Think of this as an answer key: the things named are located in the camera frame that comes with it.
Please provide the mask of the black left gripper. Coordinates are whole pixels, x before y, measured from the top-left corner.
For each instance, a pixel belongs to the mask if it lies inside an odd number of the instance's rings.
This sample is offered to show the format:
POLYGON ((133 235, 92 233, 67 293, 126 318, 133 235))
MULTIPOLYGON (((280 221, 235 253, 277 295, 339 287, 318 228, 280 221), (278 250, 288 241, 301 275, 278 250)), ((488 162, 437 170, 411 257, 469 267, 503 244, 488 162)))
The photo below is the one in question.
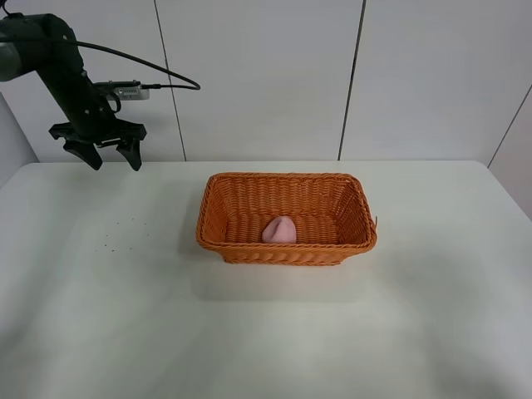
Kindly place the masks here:
POLYGON ((88 77, 80 73, 49 76, 48 90, 67 118, 49 130, 54 139, 66 139, 63 150, 99 170, 102 158, 94 145, 118 144, 116 150, 130 167, 141 168, 140 140, 146 137, 145 127, 116 118, 106 93, 88 77))

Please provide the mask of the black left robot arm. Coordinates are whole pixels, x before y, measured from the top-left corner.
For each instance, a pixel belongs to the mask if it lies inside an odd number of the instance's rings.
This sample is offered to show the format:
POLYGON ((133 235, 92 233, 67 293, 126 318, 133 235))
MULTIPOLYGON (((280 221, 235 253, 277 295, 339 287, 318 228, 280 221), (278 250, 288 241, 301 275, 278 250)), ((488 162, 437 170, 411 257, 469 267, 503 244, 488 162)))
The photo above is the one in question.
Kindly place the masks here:
POLYGON ((39 75, 67 121, 49 129, 53 139, 63 139, 63 149, 99 170, 101 147, 114 146, 137 171, 142 165, 142 124, 116 117, 119 96, 93 83, 84 67, 73 30, 52 14, 11 14, 1 20, 1 81, 28 73, 39 75))

